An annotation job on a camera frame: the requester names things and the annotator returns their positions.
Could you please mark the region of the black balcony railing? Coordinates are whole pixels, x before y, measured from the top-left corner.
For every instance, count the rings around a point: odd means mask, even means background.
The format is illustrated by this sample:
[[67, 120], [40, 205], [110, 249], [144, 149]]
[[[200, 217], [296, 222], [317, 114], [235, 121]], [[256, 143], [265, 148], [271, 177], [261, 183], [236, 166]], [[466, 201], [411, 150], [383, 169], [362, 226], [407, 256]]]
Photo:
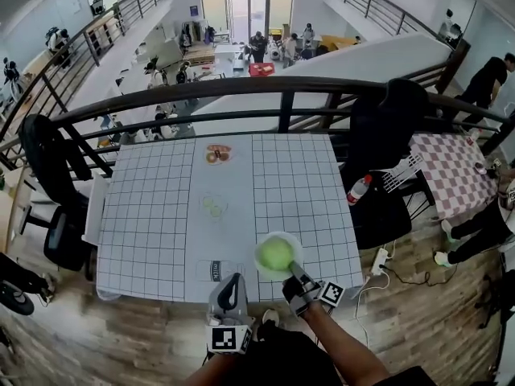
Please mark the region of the black balcony railing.
[[102, 59], [126, 33], [164, 0], [121, 0], [65, 40], [41, 52], [21, 72], [23, 92], [0, 103], [0, 142], [11, 139], [28, 114], [50, 117], [68, 106]]

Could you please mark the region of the pink checkered table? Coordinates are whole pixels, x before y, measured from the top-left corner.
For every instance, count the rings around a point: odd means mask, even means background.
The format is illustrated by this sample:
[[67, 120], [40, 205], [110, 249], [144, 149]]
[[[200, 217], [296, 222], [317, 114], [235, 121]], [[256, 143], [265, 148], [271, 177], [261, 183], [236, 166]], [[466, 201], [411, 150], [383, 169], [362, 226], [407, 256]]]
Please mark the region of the pink checkered table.
[[441, 220], [464, 214], [496, 196], [496, 183], [476, 169], [477, 163], [485, 166], [486, 159], [466, 136], [416, 133], [410, 148], [422, 159], [421, 172]]

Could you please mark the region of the white bowl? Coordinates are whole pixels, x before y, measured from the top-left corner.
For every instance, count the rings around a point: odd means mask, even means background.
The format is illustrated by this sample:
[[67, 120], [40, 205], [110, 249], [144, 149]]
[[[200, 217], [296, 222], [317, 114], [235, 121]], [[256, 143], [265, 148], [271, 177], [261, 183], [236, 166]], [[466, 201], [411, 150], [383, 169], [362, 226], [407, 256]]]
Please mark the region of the white bowl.
[[263, 276], [263, 278], [265, 280], [285, 281], [288, 278], [293, 276], [291, 271], [290, 271], [290, 269], [285, 270], [285, 271], [273, 271], [273, 270], [269, 270], [269, 269], [263, 267], [258, 262], [258, 248], [259, 248], [259, 246], [264, 241], [268, 240], [269, 238], [271, 238], [273, 236], [283, 238], [284, 240], [286, 240], [291, 245], [291, 247], [294, 249], [294, 255], [295, 255], [294, 261], [296, 261], [299, 265], [301, 265], [303, 263], [303, 247], [302, 247], [300, 241], [297, 239], [296, 236], [294, 236], [293, 234], [291, 234], [289, 232], [283, 232], [283, 231], [270, 232], [270, 233], [260, 237], [257, 240], [257, 245], [256, 245], [256, 247], [254, 249], [254, 252], [253, 252], [254, 264], [256, 265], [257, 271]]

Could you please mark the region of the person's left forearm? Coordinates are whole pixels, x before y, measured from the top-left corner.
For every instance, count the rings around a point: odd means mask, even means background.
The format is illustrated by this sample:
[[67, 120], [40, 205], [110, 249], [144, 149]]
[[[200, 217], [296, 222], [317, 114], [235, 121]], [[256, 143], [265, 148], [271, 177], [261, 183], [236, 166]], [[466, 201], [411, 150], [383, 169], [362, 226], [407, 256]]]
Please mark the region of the person's left forearm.
[[245, 386], [244, 355], [215, 354], [200, 369], [191, 374], [185, 386]]

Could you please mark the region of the white power strip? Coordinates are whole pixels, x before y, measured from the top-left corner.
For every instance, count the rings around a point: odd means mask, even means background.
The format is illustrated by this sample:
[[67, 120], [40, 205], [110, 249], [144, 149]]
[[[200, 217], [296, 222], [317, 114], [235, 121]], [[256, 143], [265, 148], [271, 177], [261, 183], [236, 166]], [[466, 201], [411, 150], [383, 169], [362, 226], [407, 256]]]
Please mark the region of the white power strip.
[[370, 273], [373, 276], [379, 276], [382, 273], [382, 267], [389, 259], [389, 252], [385, 248], [379, 248], [374, 258]]

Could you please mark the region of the table with grid tablecloth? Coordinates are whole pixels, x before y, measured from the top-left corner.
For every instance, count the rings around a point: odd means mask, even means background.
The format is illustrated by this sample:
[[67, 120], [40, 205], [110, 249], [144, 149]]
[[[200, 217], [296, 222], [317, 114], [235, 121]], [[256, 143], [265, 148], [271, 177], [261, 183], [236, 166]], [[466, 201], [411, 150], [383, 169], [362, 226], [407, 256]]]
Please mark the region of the table with grid tablecloth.
[[301, 245], [317, 280], [363, 283], [356, 236], [332, 144], [322, 134], [247, 134], [123, 146], [101, 220], [97, 287], [206, 302], [232, 273], [252, 302], [282, 298], [254, 253], [271, 232]]

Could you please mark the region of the person's right forearm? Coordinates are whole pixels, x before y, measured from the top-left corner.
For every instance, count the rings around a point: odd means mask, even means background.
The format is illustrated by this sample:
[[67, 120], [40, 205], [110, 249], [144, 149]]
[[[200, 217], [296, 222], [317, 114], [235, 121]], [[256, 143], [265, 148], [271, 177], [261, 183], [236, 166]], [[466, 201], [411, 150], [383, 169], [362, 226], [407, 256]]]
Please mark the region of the person's right forearm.
[[311, 302], [302, 318], [322, 343], [348, 386], [374, 386], [391, 377], [385, 365], [344, 331], [319, 302]]

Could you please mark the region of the black jacket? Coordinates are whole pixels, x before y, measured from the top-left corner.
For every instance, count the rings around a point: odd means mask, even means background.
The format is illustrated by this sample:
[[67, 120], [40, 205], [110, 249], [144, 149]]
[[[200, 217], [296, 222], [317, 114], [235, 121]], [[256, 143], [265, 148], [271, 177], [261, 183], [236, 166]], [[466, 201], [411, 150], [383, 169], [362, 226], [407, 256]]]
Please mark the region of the black jacket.
[[47, 117], [31, 114], [24, 118], [19, 140], [35, 177], [48, 197], [64, 207], [85, 207], [89, 199], [74, 186], [71, 170], [81, 181], [92, 178], [80, 147], [63, 137]]

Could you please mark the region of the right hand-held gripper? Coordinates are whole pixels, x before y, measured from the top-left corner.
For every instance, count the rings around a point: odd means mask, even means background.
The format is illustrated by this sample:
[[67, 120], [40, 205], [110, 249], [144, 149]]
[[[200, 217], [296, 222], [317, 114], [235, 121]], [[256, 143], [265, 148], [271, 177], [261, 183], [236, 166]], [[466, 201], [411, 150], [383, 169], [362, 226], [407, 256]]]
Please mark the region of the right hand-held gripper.
[[313, 302], [322, 302], [335, 309], [343, 298], [345, 288], [332, 281], [315, 281], [296, 262], [289, 264], [292, 277], [283, 282], [282, 294], [290, 310], [300, 316]]

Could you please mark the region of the black stair railing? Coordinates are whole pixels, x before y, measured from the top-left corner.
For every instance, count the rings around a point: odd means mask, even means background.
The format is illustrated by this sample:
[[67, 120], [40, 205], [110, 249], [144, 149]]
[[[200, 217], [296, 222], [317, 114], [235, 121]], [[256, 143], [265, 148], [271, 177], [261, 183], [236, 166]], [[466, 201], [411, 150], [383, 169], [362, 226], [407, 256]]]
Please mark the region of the black stair railing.
[[341, 0], [350, 5], [388, 35], [421, 32], [443, 42], [425, 23], [415, 18], [390, 0]]

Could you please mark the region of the black wheeled scooter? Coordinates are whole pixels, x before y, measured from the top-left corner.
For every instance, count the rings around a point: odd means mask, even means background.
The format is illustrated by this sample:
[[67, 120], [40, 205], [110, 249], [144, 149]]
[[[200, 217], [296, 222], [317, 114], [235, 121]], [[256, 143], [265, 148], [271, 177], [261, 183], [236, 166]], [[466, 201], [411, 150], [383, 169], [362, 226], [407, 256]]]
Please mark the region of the black wheeled scooter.
[[17, 314], [28, 316], [35, 310], [29, 294], [48, 303], [55, 293], [50, 275], [38, 275], [0, 253], [0, 304]]

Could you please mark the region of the clear red-label water bottle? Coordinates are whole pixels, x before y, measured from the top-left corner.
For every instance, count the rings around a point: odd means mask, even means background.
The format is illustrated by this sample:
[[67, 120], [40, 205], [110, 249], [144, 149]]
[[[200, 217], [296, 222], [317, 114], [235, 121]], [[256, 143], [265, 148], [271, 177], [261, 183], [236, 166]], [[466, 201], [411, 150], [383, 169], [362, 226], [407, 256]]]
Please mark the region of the clear red-label water bottle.
[[372, 175], [365, 175], [362, 179], [356, 181], [347, 194], [349, 206], [355, 205], [367, 193], [372, 181]]

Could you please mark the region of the person's black clothing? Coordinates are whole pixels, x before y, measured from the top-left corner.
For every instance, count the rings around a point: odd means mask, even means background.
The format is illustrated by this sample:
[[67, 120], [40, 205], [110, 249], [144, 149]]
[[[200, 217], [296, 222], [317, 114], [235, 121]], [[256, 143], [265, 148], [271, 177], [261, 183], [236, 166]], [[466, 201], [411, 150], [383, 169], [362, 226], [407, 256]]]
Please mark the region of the person's black clothing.
[[[260, 326], [259, 331], [260, 340], [245, 355], [245, 386], [347, 384], [323, 345], [316, 346], [305, 334], [280, 330], [268, 324]], [[419, 366], [390, 375], [374, 386], [437, 386]]]

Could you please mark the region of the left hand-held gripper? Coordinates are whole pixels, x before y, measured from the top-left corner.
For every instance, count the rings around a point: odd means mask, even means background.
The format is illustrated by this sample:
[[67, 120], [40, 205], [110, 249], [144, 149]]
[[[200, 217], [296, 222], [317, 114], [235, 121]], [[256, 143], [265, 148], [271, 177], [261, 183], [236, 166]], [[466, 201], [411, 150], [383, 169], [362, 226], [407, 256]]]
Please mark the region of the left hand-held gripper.
[[[233, 273], [221, 281], [209, 296], [209, 309], [214, 314], [230, 311], [240, 316], [247, 315], [245, 279]], [[252, 338], [254, 318], [222, 318], [208, 316], [206, 325], [207, 349], [213, 354], [244, 355]]]

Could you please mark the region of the black mesh office chair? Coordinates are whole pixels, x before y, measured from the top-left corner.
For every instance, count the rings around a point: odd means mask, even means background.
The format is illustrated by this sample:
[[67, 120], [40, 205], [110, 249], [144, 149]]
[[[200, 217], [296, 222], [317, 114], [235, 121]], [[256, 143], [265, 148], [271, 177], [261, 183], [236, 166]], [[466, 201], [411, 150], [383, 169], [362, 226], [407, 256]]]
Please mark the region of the black mesh office chair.
[[431, 104], [427, 91], [403, 79], [390, 80], [385, 94], [359, 97], [352, 106], [348, 157], [340, 175], [349, 192], [365, 176], [369, 189], [350, 205], [359, 250], [392, 242], [411, 229], [402, 193], [388, 192], [383, 170], [394, 168], [410, 152], [410, 140]]

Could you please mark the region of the black curved metal railing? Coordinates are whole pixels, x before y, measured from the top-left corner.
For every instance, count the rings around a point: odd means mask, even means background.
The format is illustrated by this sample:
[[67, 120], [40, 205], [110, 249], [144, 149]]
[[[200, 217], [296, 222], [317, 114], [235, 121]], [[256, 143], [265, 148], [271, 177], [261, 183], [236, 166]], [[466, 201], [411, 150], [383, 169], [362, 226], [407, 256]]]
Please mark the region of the black curved metal railing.
[[269, 76], [265, 78], [227, 78], [208, 80], [178, 86], [166, 86], [132, 92], [99, 101], [91, 105], [69, 111], [55, 91], [45, 73], [37, 77], [43, 81], [44, 90], [59, 106], [61, 113], [53, 117], [57, 128], [63, 128], [82, 149], [83, 154], [93, 161], [93, 167], [99, 168], [106, 175], [111, 175], [110, 165], [101, 159], [102, 150], [95, 150], [87, 144], [87, 140], [123, 132], [123, 127], [99, 130], [80, 134], [75, 124], [94, 120], [113, 113], [123, 113], [132, 109], [159, 105], [175, 101], [185, 101], [192, 98], [225, 97], [242, 95], [264, 95], [266, 93], [279, 95], [275, 107], [266, 108], [258, 104], [254, 109], [242, 107], [234, 111], [219, 113], [204, 113], [190, 117], [177, 117], [171, 124], [186, 124], [205, 121], [236, 120], [250, 118], [275, 117], [277, 125], [272, 129], [275, 133], [290, 131], [292, 117], [307, 119], [319, 117], [323, 124], [321, 130], [329, 132], [330, 126], [336, 120], [349, 117], [350, 112], [344, 108], [347, 103], [365, 95], [379, 96], [386, 93], [387, 85], [363, 80], [346, 80], [314, 76]]

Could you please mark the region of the glass entrance door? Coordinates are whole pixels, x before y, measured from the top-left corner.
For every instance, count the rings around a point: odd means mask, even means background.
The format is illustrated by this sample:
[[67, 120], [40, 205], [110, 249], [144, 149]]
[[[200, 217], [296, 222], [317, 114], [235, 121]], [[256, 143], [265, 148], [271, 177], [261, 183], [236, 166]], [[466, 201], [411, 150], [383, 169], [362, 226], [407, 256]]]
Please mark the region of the glass entrance door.
[[238, 42], [256, 32], [268, 35], [290, 22], [293, 0], [202, 0], [204, 17]]

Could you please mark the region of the light wooden desk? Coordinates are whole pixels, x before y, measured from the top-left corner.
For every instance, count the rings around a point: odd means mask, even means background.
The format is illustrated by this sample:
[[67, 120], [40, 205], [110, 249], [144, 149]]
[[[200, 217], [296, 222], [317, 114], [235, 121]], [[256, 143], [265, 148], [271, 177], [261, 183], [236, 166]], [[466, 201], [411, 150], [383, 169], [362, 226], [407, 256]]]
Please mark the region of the light wooden desk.
[[0, 190], [0, 253], [7, 254], [16, 237], [22, 214], [29, 205], [33, 188], [28, 166], [4, 174], [4, 188]]

